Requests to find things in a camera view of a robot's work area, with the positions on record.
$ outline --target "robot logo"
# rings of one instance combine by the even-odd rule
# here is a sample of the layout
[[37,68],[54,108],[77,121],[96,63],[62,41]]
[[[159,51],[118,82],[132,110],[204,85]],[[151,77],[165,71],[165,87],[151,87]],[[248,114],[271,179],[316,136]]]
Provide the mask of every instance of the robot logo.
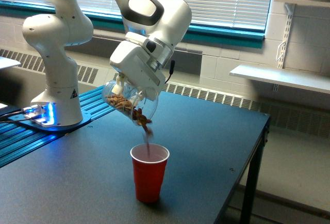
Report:
[[77,94],[77,92],[76,92],[76,89],[73,89],[73,92],[72,92],[72,94],[71,94],[71,98],[70,98],[70,99],[74,99],[74,98],[76,98],[76,97],[78,97],[78,94]]

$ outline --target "window sill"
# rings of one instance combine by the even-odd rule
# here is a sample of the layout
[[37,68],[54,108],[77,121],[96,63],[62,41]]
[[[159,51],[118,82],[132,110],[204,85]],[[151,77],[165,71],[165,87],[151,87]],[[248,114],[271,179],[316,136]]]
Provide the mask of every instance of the window sill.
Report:
[[[0,7],[3,10],[5,9],[8,14],[25,17],[40,13],[55,13],[53,7],[5,1],[0,1]],[[91,19],[95,27],[124,31],[124,25],[120,16],[91,11],[84,11],[84,14]],[[210,45],[229,44],[260,49],[262,48],[264,38],[265,34],[260,32],[190,25],[183,41],[191,43],[202,42]]]

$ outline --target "shelf bracket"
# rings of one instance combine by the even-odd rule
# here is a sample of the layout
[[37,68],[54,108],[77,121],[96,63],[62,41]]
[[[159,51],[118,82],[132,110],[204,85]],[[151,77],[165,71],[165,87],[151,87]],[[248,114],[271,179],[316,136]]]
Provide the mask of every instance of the shelf bracket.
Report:
[[284,6],[287,9],[288,14],[293,15],[295,4],[285,3]]
[[[285,8],[288,11],[287,23],[284,30],[283,40],[277,48],[276,61],[278,61],[277,68],[282,69],[284,66],[284,60],[287,53],[287,47],[289,42],[289,35],[291,31],[292,18],[294,13],[295,4],[285,3]],[[279,85],[273,85],[273,91],[278,91]]]

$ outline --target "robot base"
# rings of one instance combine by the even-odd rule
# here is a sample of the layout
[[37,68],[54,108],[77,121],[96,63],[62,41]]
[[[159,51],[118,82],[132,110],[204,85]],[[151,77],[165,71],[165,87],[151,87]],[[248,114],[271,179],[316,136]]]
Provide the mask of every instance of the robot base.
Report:
[[[32,129],[37,129],[37,130],[41,130],[41,131],[45,131],[45,132],[50,132],[50,133],[69,133],[69,132],[72,132],[88,123],[91,122],[91,114],[90,113],[87,113],[85,111],[82,111],[82,121],[77,123],[77,124],[74,124],[74,125],[69,125],[69,126],[58,126],[58,127],[43,127],[31,120],[27,120],[27,121],[21,121],[21,122],[18,122],[20,124],[22,124],[23,126],[27,126],[27,127],[30,127]],[[12,121],[15,121],[15,120],[21,120],[21,119],[24,119],[24,115],[16,115],[16,116],[13,116],[13,117],[10,117],[9,119],[12,120]]]

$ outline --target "red plastic cup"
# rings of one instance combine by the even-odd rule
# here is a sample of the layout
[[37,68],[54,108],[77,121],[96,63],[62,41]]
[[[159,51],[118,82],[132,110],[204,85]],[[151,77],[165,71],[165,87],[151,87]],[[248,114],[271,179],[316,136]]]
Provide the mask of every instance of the red plastic cup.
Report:
[[156,202],[159,199],[165,166],[170,156],[170,152],[163,146],[151,143],[149,147],[149,155],[146,144],[137,145],[130,151],[136,198],[145,203]]

